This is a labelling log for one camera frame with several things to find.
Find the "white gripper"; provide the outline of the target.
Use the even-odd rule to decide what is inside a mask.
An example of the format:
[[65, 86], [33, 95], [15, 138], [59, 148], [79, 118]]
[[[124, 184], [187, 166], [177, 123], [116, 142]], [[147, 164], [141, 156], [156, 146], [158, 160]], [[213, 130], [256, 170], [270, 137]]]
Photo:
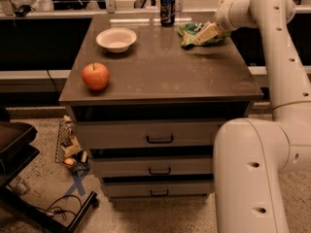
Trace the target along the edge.
[[207, 41], [217, 37], [220, 29], [223, 32], [232, 32], [240, 28], [236, 22], [237, 14], [232, 14], [239, 0], [220, 0], [220, 6], [215, 12], [215, 23], [207, 22], [201, 30], [192, 38], [192, 42], [200, 46]]

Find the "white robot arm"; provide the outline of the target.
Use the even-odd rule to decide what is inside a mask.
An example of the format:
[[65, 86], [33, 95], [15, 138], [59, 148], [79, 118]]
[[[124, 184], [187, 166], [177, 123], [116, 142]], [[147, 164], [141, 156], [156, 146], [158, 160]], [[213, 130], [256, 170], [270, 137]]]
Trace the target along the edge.
[[223, 32], [259, 30], [272, 120], [237, 118], [214, 143], [218, 233], [289, 233], [279, 175], [311, 163], [311, 83], [287, 25], [293, 0], [225, 0], [215, 14]]

